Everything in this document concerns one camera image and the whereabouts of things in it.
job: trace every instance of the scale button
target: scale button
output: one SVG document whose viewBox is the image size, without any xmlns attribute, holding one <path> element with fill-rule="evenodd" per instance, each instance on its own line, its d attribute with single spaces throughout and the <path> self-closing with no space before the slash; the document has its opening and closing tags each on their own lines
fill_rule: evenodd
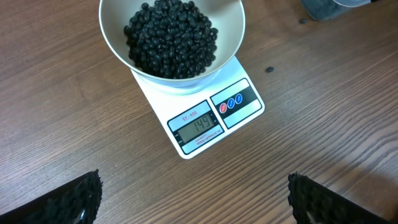
<svg viewBox="0 0 398 224">
<path fill-rule="evenodd" d="M 242 94 L 238 94 L 238 95 L 235 96 L 235 102 L 236 102 L 236 104 L 241 104 L 242 101 L 243 101 L 243 96 L 242 96 Z"/>
<path fill-rule="evenodd" d="M 220 105 L 220 113 L 225 113 L 226 112 L 226 103 L 222 103 Z"/>
<path fill-rule="evenodd" d="M 232 108 L 234 108 L 234 106 L 235 106 L 235 101 L 234 101 L 234 99 L 229 99 L 228 100 L 228 108 L 229 109 L 232 109 Z"/>
</svg>

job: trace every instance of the digital kitchen scale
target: digital kitchen scale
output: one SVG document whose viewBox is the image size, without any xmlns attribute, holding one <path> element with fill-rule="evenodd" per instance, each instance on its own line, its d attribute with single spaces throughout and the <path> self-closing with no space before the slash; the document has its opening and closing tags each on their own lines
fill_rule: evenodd
<svg viewBox="0 0 398 224">
<path fill-rule="evenodd" d="M 208 149 L 266 109 L 236 57 L 201 85 L 188 88 L 169 88 L 132 74 L 184 159 Z"/>
</svg>

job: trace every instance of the wooden table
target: wooden table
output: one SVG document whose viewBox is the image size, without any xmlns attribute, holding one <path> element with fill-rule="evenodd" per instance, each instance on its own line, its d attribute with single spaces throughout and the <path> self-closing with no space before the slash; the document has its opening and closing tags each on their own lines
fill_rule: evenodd
<svg viewBox="0 0 398 224">
<path fill-rule="evenodd" d="M 98 168 L 95 223 L 294 223 L 296 171 L 396 214 L 397 1 L 305 25 L 299 1 L 244 1 L 237 57 L 267 111 L 189 161 L 106 45 L 98 4 L 0 3 L 0 213 Z"/>
</svg>

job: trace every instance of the bowl of black beans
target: bowl of black beans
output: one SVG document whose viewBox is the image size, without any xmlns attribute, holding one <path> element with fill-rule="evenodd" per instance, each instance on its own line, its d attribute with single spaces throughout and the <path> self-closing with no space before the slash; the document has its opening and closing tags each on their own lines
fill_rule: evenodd
<svg viewBox="0 0 398 224">
<path fill-rule="evenodd" d="M 99 23 L 130 69 L 178 87 L 215 74 L 234 57 L 245 15 L 241 0 L 101 0 Z"/>
</svg>

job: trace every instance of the scale display reading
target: scale display reading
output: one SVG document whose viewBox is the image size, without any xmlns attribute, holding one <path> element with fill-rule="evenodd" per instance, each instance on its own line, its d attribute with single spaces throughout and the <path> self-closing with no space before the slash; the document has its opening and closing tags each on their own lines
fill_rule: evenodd
<svg viewBox="0 0 398 224">
<path fill-rule="evenodd" d="M 182 141 L 184 143 L 187 143 L 191 141 L 195 136 L 209 130 L 213 126 L 214 123 L 211 120 L 210 115 L 205 114 L 200 118 L 194 120 L 192 123 L 180 129 L 178 131 L 178 134 L 181 136 Z"/>
</svg>

